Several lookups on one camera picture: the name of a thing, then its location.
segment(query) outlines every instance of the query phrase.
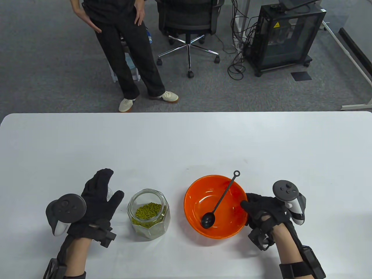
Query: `office chair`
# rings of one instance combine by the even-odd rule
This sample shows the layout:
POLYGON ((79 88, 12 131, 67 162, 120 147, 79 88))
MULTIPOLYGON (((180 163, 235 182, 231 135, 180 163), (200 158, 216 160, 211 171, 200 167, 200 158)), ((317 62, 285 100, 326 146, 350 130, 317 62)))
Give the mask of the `office chair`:
POLYGON ((189 78, 194 77, 191 70, 191 47, 216 55, 214 62, 220 62, 219 53, 193 43, 198 40, 203 41, 206 34, 213 35, 216 33, 217 17, 225 0, 156 0, 156 2, 161 6, 160 9, 158 8, 159 29, 170 34, 186 35, 185 40, 169 36, 170 40, 179 41, 182 45, 158 55, 157 65, 161 66, 163 64, 161 57, 184 47, 187 48, 189 58, 189 71, 187 73, 189 78), (192 40, 191 35, 195 34, 198 37, 192 40))

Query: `chair leg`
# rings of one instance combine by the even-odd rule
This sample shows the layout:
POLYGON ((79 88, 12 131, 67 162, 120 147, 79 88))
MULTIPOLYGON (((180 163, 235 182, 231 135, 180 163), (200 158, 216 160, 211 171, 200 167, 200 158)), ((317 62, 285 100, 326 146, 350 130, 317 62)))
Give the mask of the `chair leg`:
POLYGON ((193 78, 194 77, 194 73, 191 71, 191 54, 190 54, 190 44, 187 44, 187 54, 188 54, 188 58, 189 58, 189 71, 187 73, 187 76, 189 78, 193 78))
POLYGON ((191 45, 192 47, 195 47, 195 48, 199 48, 199 49, 201 49, 201 50, 204 50, 204 51, 206 51, 206 52, 209 52, 209 53, 211 53, 211 54, 214 54, 214 55, 219 55, 219 53, 218 52, 215 52, 215 51, 212 51, 212 50, 209 50, 209 49, 206 49, 206 48, 202 48, 201 46, 198 46, 198 45, 191 45))
POLYGON ((170 39, 172 39, 172 40, 176 40, 176 41, 179 41, 179 42, 181 42, 181 43, 186 43, 184 40, 181 40, 181 39, 179 39, 179 38, 175 38, 175 37, 172 37, 172 36, 168 36, 170 39))
POLYGON ((194 40, 191 40, 190 43, 196 42, 197 40, 200 40, 200 39, 203 38, 203 37, 204 37, 204 35, 201 35, 201 36, 195 38, 194 40))
POLYGON ((166 52, 164 52, 164 53, 162 53, 162 54, 159 54, 159 55, 158 55, 158 58, 160 58, 160 57, 162 57, 162 56, 164 56, 164 55, 170 54, 170 53, 173 52, 173 51, 176 51, 176 50, 179 50, 179 49, 181 49, 181 48, 184 48, 185 46, 187 46, 187 45, 181 45, 181 46, 179 46, 179 47, 177 47, 177 48, 173 48, 173 49, 171 49, 171 50, 168 50, 168 51, 166 51, 166 52))

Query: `white sneaker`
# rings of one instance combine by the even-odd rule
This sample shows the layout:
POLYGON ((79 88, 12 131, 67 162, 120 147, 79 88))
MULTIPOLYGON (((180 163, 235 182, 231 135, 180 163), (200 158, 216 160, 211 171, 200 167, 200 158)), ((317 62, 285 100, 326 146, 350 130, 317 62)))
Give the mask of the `white sneaker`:
POLYGON ((158 99, 163 99, 168 103, 177 103, 178 102, 178 95, 174 94, 171 91, 165 91, 163 95, 157 97, 158 99))
POLYGON ((119 111, 120 112, 130 112, 135 100, 136 99, 134 99, 134 100, 124 99, 124 100, 122 100, 120 105, 119 105, 119 111))

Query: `hand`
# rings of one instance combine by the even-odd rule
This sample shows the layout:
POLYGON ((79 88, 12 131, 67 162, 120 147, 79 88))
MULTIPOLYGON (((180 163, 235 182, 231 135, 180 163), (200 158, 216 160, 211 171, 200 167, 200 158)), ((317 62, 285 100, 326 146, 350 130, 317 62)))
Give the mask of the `hand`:
POLYGON ((134 7, 136 8, 137 15, 134 20, 134 24, 140 26, 145 18, 145 0, 136 0, 134 2, 134 7))
POLYGON ((240 206, 249 214, 247 225, 252 229, 261 228, 262 223, 271 217, 276 225, 290 222, 284 202, 277 198, 252 193, 247 193, 247 198, 248 202, 242 201, 240 206))
POLYGON ((86 227, 97 224, 97 221, 100 224, 105 222, 109 224, 109 221, 124 198, 124 193, 117 191, 107 201, 108 184, 112 175, 113 171, 110 169, 99 170, 85 184, 85 188, 81 194, 87 205, 85 215, 79 221, 71 224, 67 231, 68 234, 75 237, 89 238, 87 235, 84 236, 86 227))
POLYGON ((102 33, 102 30, 99 29, 89 18, 89 16, 85 13, 83 9, 74 10, 75 14, 80 17, 86 24, 88 24, 94 31, 97 33, 102 33))

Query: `orange bowl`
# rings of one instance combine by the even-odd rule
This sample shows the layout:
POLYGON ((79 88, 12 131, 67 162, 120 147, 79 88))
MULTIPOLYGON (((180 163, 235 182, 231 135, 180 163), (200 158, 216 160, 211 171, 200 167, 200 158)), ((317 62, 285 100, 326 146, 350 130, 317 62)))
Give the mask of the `orange bowl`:
POLYGON ((201 225, 204 214, 212 212, 231 179, 222 175, 208 175, 192 183, 186 192, 183 209, 190 225, 200 234, 214 239, 236 235, 246 224, 248 214, 240 202, 247 200, 245 191, 235 181, 215 212, 214 225, 201 225))

